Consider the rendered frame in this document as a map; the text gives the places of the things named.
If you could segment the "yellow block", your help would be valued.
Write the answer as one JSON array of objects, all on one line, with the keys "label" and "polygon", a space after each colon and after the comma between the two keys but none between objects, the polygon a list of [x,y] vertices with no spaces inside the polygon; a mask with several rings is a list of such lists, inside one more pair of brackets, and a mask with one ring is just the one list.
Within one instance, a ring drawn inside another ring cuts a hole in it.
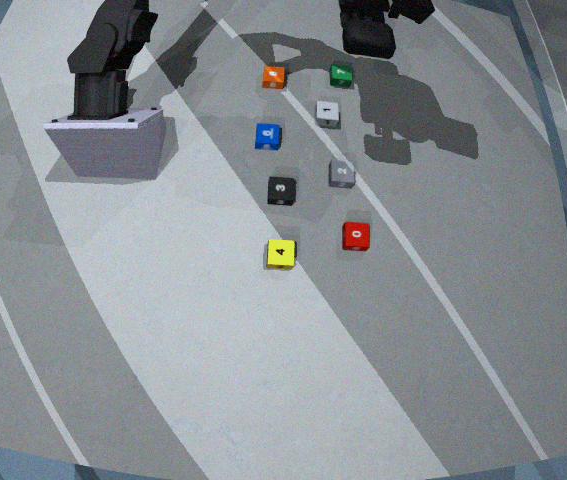
[{"label": "yellow block", "polygon": [[267,268],[290,269],[294,266],[294,244],[292,240],[269,239]]}]

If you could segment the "red block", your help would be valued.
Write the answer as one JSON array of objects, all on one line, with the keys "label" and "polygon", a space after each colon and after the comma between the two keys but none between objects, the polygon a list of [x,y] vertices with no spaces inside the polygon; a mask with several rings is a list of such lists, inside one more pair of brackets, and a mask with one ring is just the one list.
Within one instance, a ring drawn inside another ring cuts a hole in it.
[{"label": "red block", "polygon": [[369,247],[369,223],[344,222],[342,250],[366,251]]}]

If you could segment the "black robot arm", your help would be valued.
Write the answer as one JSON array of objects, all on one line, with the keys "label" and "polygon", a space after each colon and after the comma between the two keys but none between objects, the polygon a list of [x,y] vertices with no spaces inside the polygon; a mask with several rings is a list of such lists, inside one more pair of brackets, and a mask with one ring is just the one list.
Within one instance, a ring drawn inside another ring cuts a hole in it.
[{"label": "black robot arm", "polygon": [[[392,2],[389,18],[401,14],[421,24],[435,11],[431,0]],[[69,72],[75,74],[74,114],[68,120],[110,120],[128,114],[126,70],[145,42],[150,43],[157,18],[149,12],[149,0],[105,0],[100,5],[85,39],[67,58]]]}]

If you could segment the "orange block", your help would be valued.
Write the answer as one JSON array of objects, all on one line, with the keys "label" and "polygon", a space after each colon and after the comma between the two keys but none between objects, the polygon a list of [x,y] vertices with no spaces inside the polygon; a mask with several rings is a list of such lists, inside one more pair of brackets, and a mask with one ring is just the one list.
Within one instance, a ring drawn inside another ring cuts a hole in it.
[{"label": "orange block", "polygon": [[283,89],[285,67],[264,66],[263,87]]}]

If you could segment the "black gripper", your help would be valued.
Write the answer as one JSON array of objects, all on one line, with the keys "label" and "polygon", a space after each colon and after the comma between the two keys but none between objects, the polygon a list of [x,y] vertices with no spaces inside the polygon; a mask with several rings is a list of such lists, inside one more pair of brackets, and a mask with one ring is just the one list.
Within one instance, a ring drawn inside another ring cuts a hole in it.
[{"label": "black gripper", "polygon": [[393,30],[385,23],[388,0],[339,0],[343,50],[348,54],[390,59],[395,49]]}]

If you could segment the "blue block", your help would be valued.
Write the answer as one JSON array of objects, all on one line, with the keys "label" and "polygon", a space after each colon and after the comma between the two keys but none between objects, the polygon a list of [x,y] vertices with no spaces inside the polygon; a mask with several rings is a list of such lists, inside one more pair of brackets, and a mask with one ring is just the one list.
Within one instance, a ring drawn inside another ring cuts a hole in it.
[{"label": "blue block", "polygon": [[278,150],[279,126],[275,124],[257,123],[255,149]]}]

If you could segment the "green block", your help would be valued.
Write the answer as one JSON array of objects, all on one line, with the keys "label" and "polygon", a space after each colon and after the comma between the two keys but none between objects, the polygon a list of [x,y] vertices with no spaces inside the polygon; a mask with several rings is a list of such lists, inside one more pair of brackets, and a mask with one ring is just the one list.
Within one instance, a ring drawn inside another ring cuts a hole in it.
[{"label": "green block", "polygon": [[329,69],[329,74],[331,85],[350,88],[352,81],[351,66],[332,63]]}]

